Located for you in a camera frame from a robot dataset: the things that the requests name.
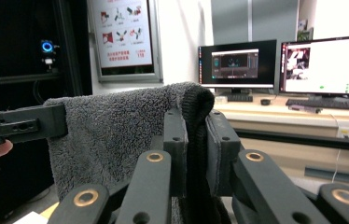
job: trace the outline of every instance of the blue light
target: blue light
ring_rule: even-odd
[[[43,49],[44,53],[52,53],[53,52],[53,46],[50,42],[46,41],[41,44],[41,48]]]

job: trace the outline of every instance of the framed poster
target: framed poster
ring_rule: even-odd
[[[162,82],[155,0],[89,0],[100,82]]]

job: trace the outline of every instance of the computer monitor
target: computer monitor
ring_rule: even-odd
[[[206,88],[271,89],[276,40],[199,47],[199,83]]]
[[[349,36],[284,42],[280,93],[349,95]]]

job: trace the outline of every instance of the black clamp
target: black clamp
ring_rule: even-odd
[[[39,105],[0,111],[0,144],[67,134],[64,105]]]

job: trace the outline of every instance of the poster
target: poster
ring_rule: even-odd
[[[94,0],[101,68],[152,65],[147,0]]]

